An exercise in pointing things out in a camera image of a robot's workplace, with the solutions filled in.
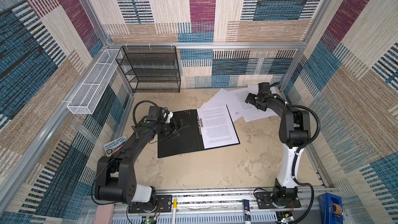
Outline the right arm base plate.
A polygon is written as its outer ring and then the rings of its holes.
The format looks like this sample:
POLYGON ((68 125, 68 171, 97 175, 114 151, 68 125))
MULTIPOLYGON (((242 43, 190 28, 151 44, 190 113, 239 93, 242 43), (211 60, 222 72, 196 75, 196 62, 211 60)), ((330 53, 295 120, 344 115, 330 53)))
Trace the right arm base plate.
POLYGON ((301 203, 298 198, 279 198, 274 202, 271 194, 265 191, 256 191, 254 193, 259 209, 278 209, 278 208, 300 208, 301 203))

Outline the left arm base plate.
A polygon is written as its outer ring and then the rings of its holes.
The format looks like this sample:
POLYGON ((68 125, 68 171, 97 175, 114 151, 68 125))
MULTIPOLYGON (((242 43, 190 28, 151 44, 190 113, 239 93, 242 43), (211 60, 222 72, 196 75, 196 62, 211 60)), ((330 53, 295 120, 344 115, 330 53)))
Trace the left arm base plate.
POLYGON ((147 203, 132 202, 127 209, 129 214, 170 213, 173 208, 172 195, 158 195, 147 203))

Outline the orange folder black inside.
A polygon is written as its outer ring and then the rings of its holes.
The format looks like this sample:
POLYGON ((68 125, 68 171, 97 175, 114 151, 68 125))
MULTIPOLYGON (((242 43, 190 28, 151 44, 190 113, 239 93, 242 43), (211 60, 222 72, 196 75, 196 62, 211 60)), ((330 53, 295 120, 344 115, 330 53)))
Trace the orange folder black inside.
POLYGON ((182 118, 184 123, 189 123, 189 127, 179 129, 176 133, 179 133, 180 137, 171 141, 167 140, 168 137, 159 135, 157 141, 158 158, 205 150, 197 110, 175 112, 172 119, 177 120, 178 118, 182 118))

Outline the white paper sheet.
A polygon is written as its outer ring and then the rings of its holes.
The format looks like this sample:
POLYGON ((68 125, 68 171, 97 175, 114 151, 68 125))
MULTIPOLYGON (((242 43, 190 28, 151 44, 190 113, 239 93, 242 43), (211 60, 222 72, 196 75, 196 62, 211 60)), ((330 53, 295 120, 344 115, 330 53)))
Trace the white paper sheet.
POLYGON ((243 116, 243 108, 237 96, 225 89, 220 89, 207 103, 204 103, 201 108, 219 105, 226 105, 228 107, 233 122, 243 116))

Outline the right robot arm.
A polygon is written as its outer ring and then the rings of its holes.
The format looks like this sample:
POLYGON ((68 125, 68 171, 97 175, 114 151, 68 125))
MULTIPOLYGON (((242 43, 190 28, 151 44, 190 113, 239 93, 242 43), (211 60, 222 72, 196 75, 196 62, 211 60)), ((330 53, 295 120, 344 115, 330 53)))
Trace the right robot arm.
POLYGON ((279 139, 283 144, 283 163, 278 177, 275 179, 273 191, 269 193, 272 204, 282 208, 297 198, 300 186, 309 187, 311 199, 306 211, 293 224, 303 221, 313 206, 315 190, 311 183, 302 183, 297 179, 299 163, 304 148, 311 144, 319 135, 320 119, 308 107, 292 105, 277 94, 249 93, 245 103, 266 111, 271 109, 280 118, 279 139))

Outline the printed paper sheet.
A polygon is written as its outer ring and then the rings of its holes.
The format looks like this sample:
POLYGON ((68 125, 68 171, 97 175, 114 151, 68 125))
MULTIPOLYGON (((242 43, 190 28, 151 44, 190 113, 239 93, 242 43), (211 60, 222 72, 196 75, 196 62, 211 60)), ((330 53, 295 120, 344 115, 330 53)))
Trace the printed paper sheet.
POLYGON ((227 105, 197 110, 204 149, 240 144, 227 105))
MULTIPOLYGON (((248 86, 248 92, 252 93, 254 95, 257 95, 258 94, 258 84, 257 85, 249 85, 248 86)), ((271 94, 279 95, 279 91, 278 91, 276 86, 271 87, 271 92, 272 92, 271 94)))
POLYGON ((255 106, 245 103, 245 100, 249 93, 257 94, 259 91, 257 85, 249 85, 246 88, 240 88, 230 91, 234 94, 242 107, 242 116, 246 122, 251 122, 263 118, 268 118, 272 116, 278 116, 273 110, 267 109, 265 112, 257 109, 255 106))

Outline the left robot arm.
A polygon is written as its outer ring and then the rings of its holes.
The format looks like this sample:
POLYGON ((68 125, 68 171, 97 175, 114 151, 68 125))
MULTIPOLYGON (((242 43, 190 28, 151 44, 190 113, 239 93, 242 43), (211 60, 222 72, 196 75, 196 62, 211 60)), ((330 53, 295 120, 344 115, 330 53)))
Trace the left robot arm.
POLYGON ((153 141, 155 136, 163 140, 179 137, 179 131, 189 127, 188 122, 181 117, 175 117, 165 107, 160 107, 152 101, 144 100, 139 105, 150 103, 149 112, 140 121, 133 114, 133 134, 114 154, 102 156, 97 163, 97 171, 91 186, 91 198, 100 205, 100 201, 114 203, 149 203, 156 205, 154 188, 137 183, 134 165, 145 146, 153 141))

